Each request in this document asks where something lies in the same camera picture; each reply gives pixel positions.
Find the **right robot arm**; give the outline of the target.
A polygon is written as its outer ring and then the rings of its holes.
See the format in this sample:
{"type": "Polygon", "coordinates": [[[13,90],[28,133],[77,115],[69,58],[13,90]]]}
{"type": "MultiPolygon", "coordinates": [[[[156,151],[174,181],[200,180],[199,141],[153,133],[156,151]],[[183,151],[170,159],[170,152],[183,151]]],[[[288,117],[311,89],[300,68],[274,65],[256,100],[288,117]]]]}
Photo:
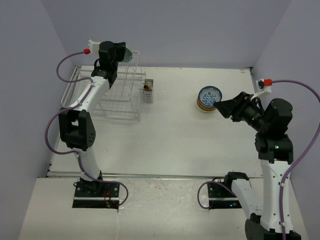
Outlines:
{"type": "Polygon", "coordinates": [[[248,176],[229,172],[223,183],[227,196],[236,196],[246,216],[248,240],[300,240],[294,230],[289,204],[289,173],[293,166],[293,143],[287,135],[293,107],[274,98],[264,109],[261,100],[241,92],[230,100],[218,101],[214,107],[226,119],[246,122],[256,131],[255,148],[262,169],[263,203],[255,195],[248,176]]]}

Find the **dark teal white bowl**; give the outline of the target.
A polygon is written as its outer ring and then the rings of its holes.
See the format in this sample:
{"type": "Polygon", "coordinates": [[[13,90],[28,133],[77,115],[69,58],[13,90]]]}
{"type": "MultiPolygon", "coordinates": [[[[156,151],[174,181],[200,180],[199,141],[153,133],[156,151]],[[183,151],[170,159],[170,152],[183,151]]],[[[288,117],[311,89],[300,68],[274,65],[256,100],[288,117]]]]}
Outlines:
{"type": "Polygon", "coordinates": [[[196,100],[196,103],[197,103],[199,106],[202,106],[203,108],[207,108],[207,109],[211,109],[211,108],[214,108],[214,107],[215,107],[214,105],[206,105],[206,104],[204,104],[203,102],[199,101],[198,99],[196,100]]]}

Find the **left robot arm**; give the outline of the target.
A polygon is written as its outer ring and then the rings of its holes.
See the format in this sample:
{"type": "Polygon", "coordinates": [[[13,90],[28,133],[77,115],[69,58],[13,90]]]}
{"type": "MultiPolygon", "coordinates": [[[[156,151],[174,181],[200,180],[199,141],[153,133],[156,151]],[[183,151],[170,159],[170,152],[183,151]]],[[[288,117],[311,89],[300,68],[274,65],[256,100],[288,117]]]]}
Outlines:
{"type": "Polygon", "coordinates": [[[92,149],[96,130],[91,112],[116,81],[118,64],[124,62],[126,50],[125,42],[90,40],[82,53],[96,53],[98,59],[87,77],[89,83],[74,103],[58,114],[60,139],[74,153],[81,171],[80,182],[86,184],[87,192],[94,197],[103,193],[104,180],[92,149]]]}

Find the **black rimmed bowl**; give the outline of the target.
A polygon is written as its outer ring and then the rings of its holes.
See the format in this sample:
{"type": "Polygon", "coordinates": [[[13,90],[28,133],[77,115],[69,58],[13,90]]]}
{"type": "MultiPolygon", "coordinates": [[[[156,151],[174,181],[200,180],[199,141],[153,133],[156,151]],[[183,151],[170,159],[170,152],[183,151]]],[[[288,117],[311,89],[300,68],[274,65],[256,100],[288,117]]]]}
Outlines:
{"type": "Polygon", "coordinates": [[[216,102],[223,98],[221,90],[215,86],[205,86],[198,93],[198,100],[201,104],[213,107],[216,102]]]}

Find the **pale green bowl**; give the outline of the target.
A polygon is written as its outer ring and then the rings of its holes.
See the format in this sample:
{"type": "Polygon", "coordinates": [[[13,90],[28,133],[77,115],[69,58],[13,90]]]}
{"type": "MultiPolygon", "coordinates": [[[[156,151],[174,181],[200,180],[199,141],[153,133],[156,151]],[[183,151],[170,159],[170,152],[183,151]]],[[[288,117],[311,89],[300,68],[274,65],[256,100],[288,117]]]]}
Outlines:
{"type": "Polygon", "coordinates": [[[128,48],[125,48],[125,53],[124,53],[124,57],[123,57],[123,60],[122,62],[123,63],[128,63],[132,60],[133,58],[133,53],[131,50],[129,50],[128,48]]]}

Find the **yellow star patterned bowl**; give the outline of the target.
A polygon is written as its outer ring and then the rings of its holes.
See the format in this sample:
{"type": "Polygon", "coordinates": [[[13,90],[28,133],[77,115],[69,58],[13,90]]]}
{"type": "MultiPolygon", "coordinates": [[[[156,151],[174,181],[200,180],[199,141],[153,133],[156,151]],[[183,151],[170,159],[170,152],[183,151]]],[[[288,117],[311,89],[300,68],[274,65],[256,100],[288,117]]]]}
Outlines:
{"type": "Polygon", "coordinates": [[[197,106],[199,108],[201,108],[202,110],[208,111],[208,112],[214,111],[216,109],[216,107],[214,107],[214,106],[204,106],[204,105],[201,105],[199,102],[197,102],[197,106]]]}

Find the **salmon pink patterned bowl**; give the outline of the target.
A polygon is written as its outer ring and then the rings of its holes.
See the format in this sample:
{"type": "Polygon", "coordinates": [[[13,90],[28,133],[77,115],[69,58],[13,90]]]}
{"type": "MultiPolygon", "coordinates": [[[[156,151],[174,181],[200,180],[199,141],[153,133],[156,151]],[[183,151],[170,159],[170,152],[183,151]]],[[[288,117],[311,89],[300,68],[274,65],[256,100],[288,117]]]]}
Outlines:
{"type": "Polygon", "coordinates": [[[214,98],[198,98],[198,103],[204,106],[213,107],[216,100],[214,98]]]}

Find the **yellow teal patterned bowl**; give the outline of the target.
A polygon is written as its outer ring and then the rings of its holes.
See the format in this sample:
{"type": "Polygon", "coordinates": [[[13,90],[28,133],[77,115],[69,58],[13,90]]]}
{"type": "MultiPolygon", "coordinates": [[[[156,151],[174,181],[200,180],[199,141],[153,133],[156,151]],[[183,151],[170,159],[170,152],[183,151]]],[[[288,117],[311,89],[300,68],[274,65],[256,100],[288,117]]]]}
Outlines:
{"type": "Polygon", "coordinates": [[[201,112],[203,112],[203,113],[214,113],[214,112],[216,111],[216,108],[214,108],[214,109],[209,109],[209,110],[199,108],[199,110],[200,110],[201,112]]]}

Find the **pink leaf patterned bowl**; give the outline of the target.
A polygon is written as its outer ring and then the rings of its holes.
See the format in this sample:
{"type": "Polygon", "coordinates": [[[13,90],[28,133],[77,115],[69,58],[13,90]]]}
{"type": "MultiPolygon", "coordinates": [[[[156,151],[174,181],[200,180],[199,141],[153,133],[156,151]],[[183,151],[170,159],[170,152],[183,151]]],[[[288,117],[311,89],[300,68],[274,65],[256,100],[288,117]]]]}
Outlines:
{"type": "Polygon", "coordinates": [[[204,109],[204,110],[216,109],[215,107],[214,107],[214,108],[203,108],[203,107],[202,107],[202,106],[200,106],[200,105],[198,105],[198,107],[199,107],[200,109],[204,109]]]}

